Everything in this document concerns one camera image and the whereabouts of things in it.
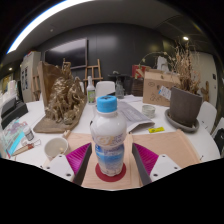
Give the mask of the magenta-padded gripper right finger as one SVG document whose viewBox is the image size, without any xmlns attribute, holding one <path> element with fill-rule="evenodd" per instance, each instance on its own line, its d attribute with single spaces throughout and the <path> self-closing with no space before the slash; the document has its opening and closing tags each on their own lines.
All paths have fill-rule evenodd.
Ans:
<svg viewBox="0 0 224 224">
<path fill-rule="evenodd" d="M 137 143 L 132 144 L 132 154 L 143 185 L 148 185 L 181 169 L 166 154 L 158 155 Z"/>
</svg>

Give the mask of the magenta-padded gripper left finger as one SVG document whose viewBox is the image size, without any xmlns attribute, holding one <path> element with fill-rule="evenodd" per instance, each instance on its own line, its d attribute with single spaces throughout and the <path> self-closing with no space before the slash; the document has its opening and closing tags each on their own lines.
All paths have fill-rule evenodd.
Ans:
<svg viewBox="0 0 224 224">
<path fill-rule="evenodd" d="M 91 154 L 92 144 L 87 143 L 68 155 L 57 155 L 45 170 L 76 185 L 81 185 Z"/>
</svg>

